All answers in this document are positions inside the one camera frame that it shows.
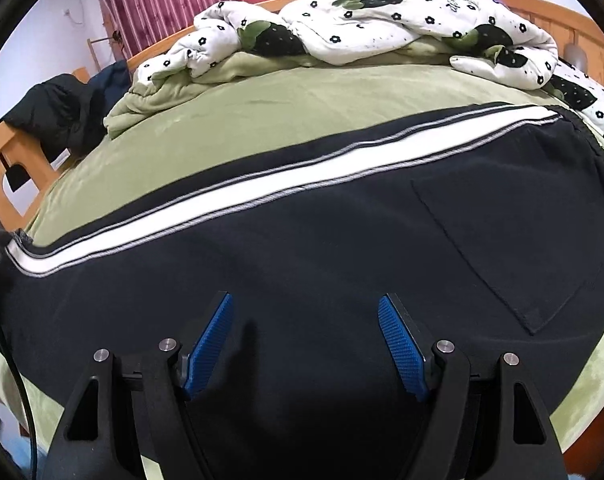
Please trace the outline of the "white floral comforter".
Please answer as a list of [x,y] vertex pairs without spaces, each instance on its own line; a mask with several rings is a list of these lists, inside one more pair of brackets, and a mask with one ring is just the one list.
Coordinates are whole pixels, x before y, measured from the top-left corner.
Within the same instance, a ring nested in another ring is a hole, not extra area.
[[185,72],[198,78],[233,53],[308,54],[334,66],[430,40],[454,70],[519,90],[544,90],[604,133],[604,87],[562,61],[552,35],[494,0],[295,0],[279,12],[221,1],[193,19],[191,34],[134,73],[154,92]]

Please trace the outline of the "black jacket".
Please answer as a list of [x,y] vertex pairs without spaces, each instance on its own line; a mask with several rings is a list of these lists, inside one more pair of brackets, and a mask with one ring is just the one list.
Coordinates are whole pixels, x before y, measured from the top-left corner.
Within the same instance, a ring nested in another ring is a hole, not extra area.
[[36,139],[52,162],[64,150],[85,156],[101,143],[104,106],[101,90],[62,74],[35,84],[0,122]]

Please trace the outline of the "wooden bed frame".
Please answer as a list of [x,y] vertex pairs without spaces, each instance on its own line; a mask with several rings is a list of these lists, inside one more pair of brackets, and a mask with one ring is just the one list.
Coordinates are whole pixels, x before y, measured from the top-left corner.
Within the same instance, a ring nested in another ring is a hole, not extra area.
[[[586,72],[604,84],[604,32],[586,15],[545,0],[500,0],[523,18],[545,29],[556,40],[560,53],[570,58],[572,53],[586,56]],[[34,181],[37,194],[23,212],[6,196],[3,178],[6,167],[21,165]],[[36,214],[44,192],[70,167],[68,160],[55,169],[48,163],[39,143],[21,130],[4,122],[0,124],[0,224],[14,231],[21,229]]]

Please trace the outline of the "wooden coat rack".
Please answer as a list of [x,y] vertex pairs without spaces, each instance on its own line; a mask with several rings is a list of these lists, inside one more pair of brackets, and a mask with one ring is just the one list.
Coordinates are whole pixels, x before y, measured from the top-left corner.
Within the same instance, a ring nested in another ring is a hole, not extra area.
[[104,6],[100,6],[100,15],[101,27],[98,30],[98,35],[86,40],[97,72],[115,62],[123,61],[125,58],[123,36],[111,13]]

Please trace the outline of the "navy blue garment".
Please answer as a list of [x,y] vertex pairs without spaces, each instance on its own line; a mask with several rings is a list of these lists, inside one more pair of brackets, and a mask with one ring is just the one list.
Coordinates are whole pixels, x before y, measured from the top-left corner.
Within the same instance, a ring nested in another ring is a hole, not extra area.
[[118,60],[106,66],[99,73],[91,77],[88,84],[101,94],[103,115],[108,114],[130,88],[131,76],[127,62],[125,60]]

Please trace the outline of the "black pants with white stripe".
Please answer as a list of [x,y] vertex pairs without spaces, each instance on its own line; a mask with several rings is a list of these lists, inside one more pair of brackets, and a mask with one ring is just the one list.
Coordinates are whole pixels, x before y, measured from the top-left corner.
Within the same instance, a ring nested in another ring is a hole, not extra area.
[[44,243],[11,240],[0,318],[65,403],[100,348],[236,309],[189,408],[214,479],[401,479],[420,431],[379,327],[393,292],[474,362],[511,351],[558,408],[604,333],[604,148],[560,106],[404,117],[207,169]]

